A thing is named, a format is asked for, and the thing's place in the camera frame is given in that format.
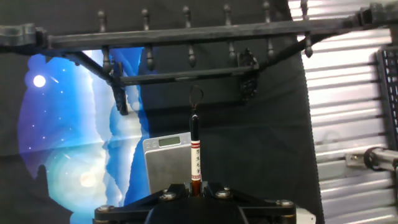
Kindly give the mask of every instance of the black fabric backdrop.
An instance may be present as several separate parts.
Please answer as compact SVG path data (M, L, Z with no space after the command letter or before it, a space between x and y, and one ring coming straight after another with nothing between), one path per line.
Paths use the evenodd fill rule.
M183 27L182 6L192 10L192 25L222 25L226 1L49 1L3 0L0 24L34 22L51 34L96 32L98 9L106 9L109 30L141 30L141 9L151 14L151 29ZM228 1L233 24L264 21L259 0ZM291 19L287 1L274 1L272 20ZM275 51L297 41L273 39ZM236 43L249 47L259 61L266 42ZM226 44L195 46L195 69L227 67ZM0 55L0 223L69 223L69 211L52 201L46 183L33 180L18 155L17 122L25 92L28 57ZM142 55L140 74L146 69ZM158 73L191 69L187 47L155 50ZM261 75L258 94L247 105L237 105L236 80L196 82L205 91L201 119L202 174L251 195L289 199L317 215L323 223L320 189L312 142L308 94L300 55L281 62ZM163 136L188 130L188 92L191 83L143 86L150 135Z

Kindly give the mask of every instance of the metal bar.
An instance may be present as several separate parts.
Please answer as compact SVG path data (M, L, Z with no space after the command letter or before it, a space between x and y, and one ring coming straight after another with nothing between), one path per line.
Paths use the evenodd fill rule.
M89 71L106 81L107 84L116 83L115 79L103 71L103 68L98 65L93 59L89 58L83 52L74 52L65 54L66 58L78 63Z
M144 47L184 43L221 42L227 40L261 39L270 36L303 34L333 34L348 30L361 30L356 16L342 19L314 21L283 21L236 26L199 27L190 29L146 30L96 34L49 36L50 49L100 49L103 45L117 47Z
M135 77L121 77L123 85L148 85L155 83L168 83L180 81L193 81L210 78L224 78L244 75L247 72L255 71L252 67L219 68L212 70L200 70L191 72L166 73L158 75L139 75Z

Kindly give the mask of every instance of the white label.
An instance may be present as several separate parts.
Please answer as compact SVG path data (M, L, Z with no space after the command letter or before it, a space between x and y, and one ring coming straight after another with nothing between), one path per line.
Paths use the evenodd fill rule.
M191 145L192 180L200 180L200 141L192 141Z

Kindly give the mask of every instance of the black hook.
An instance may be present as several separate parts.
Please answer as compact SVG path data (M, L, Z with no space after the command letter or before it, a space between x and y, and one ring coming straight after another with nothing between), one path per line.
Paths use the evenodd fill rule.
M264 12L266 13L266 24L271 22L271 6L268 1L265 1L262 5ZM274 58L274 47L272 46L271 38L266 39L268 45L267 58L272 60Z
M191 10L189 10L188 6L184 6L182 12L185 16L185 28L191 28ZM188 59L189 65L193 68L197 64L197 57L193 51L193 44L191 43L188 44Z
M301 0L300 3L301 10L303 12L303 20L304 21L309 21L310 18L308 17L308 0ZM305 33L305 55L310 58L313 54L312 50L312 43L311 43L311 35L309 32Z
M197 90L200 91L200 98L199 98L198 101L196 101L195 103L193 103L192 98L193 98L193 91L194 91L195 89L197 89ZM194 111L196 111L196 109L197 109L199 103L203 100L203 97L204 97L204 96L205 96L205 93L203 92L203 90L202 90L198 85L193 85L193 86L191 87L191 91L190 91L190 93L189 93L189 103L191 104L191 107L192 107L192 109L193 109Z
M229 4L224 5L224 13L225 13L225 25L226 26L231 26L231 8ZM228 41L228 48L229 48L229 61L233 65L238 64L238 58L235 53L235 47L234 47L234 42L233 41Z
M144 30L148 31L149 30L149 12L147 9L143 9L141 14L144 18ZM153 71L155 69L155 61L154 61L154 54L152 51L152 45L147 44L145 46L145 50L147 52L147 68L150 71Z
M105 12L99 11L98 18L99 18L99 32L104 33L104 32L106 32L106 25L108 23L107 19L106 19ZM109 47L108 46L102 46L102 54L104 55L103 71L105 73L109 74L112 70L112 65L111 65L111 61L109 59Z

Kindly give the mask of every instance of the black metal frame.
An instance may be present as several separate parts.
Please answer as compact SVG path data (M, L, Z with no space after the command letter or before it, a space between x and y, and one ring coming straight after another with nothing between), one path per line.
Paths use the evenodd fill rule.
M162 196L166 192L172 194L173 198L164 199ZM217 196L217 192L228 193L228 195L220 198ZM168 189L156 192L124 207L110 207L105 211L98 208L95 210L93 223L153 223L150 222L153 211L156 206L163 203L170 203L167 212L175 212L175 219L178 220L180 218L179 213L183 211L174 210L171 206L181 200L183 202L180 203L186 202L187 205L189 200L201 200L202 202L209 200L214 202L216 200L219 207L227 205L242 211L241 216L244 220L266 219L272 223L284 219L285 222L283 223L296 223L296 206L294 203L289 202L288 205L285 205L281 201L260 200L237 190L225 189L219 183L205 183L202 186L201 197L199 198L191 197L190 189L186 188L185 184L171 184ZM198 215L200 215L200 206L197 206L197 209Z
M383 6L372 3L353 16L341 19L321 19L310 21L307 16L307 0L302 0L302 21L271 22L271 5L266 1L264 8L264 23L231 25L231 9L224 7L225 26L191 27L191 14L187 6L182 11L185 15L185 28L169 30L150 30L149 12L142 10L143 31L106 32L106 16L99 12L100 27L95 34L49 35L43 28L33 24L21 26L0 26L0 52L14 52L17 54L42 54L51 57L67 58L77 65L86 67L89 71L105 80L113 89L116 104L121 114L127 114L124 87L129 85L148 85L154 83L168 83L180 81L194 81L208 78L223 78L240 76L242 100L247 101L256 94L256 80L258 73L267 67L277 64L302 50L311 57L312 45L334 35L341 35L355 30L368 30L398 23L398 2ZM274 52L272 37L304 34L305 39L294 43L281 52ZM237 54L234 41L248 39L266 39L268 43L267 60L257 63L251 56L248 61L248 50ZM195 72L166 73L158 75L144 75L123 77L114 72L115 67L122 68L118 63L109 60L109 50L123 47L145 47L147 66L149 70L155 68L153 47L165 45L188 45L188 62L191 67L196 65L194 51L195 44L209 42L227 42L231 68L200 70ZM104 65L101 67L87 57L82 50L101 49L104 54Z

